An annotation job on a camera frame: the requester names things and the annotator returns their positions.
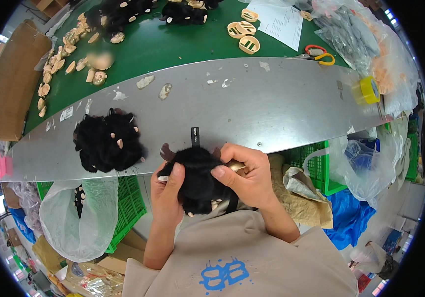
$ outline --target scissors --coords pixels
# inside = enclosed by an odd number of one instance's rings
[[[329,56],[331,58],[331,62],[325,62],[325,61],[318,61],[321,60],[323,57]],[[334,56],[329,53],[324,53],[319,56],[310,56],[308,54],[301,54],[299,56],[294,56],[293,59],[303,59],[303,60],[314,60],[318,61],[318,64],[325,65],[325,66],[331,66],[334,64]]]
[[[314,44],[309,44],[304,48],[304,52],[307,53],[310,56],[319,56],[322,54],[326,54],[327,51],[325,48],[319,46],[319,45],[314,45]]]

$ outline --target hand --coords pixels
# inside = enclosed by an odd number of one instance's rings
[[[158,181],[156,174],[165,164],[166,162],[163,162],[151,178],[153,224],[162,228],[175,228],[184,215],[184,210],[178,202],[178,192],[184,181],[184,166],[175,163],[168,182]]]
[[[273,205],[277,198],[272,189],[267,155],[245,146],[226,143],[221,149],[221,160],[227,163],[231,159],[243,162],[247,166],[249,172],[245,177],[223,165],[214,168],[211,174],[233,189],[245,204],[259,209],[266,209]]]

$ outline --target beige t-shirt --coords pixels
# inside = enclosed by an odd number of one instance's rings
[[[130,258],[123,297],[357,296],[357,282],[319,227],[287,243],[256,211],[236,211],[180,231],[161,270]]]

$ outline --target fingernail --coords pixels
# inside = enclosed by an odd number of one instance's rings
[[[178,176],[178,175],[180,175],[180,170],[181,170],[180,163],[174,163],[174,165],[173,165],[173,171],[171,171],[171,174]]]
[[[222,177],[224,173],[226,173],[226,171],[224,170],[224,167],[222,166],[217,166],[216,168],[211,170],[211,174],[217,178]]]

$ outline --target yellow scissors handle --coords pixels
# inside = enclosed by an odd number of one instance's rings
[[[321,58],[325,57],[325,56],[329,56],[331,57],[331,62],[325,62],[325,61],[318,61],[318,64],[321,65],[326,65],[326,66],[331,66],[334,64],[334,56],[330,53],[324,53],[322,55],[316,56],[314,57],[315,60],[320,60]]]

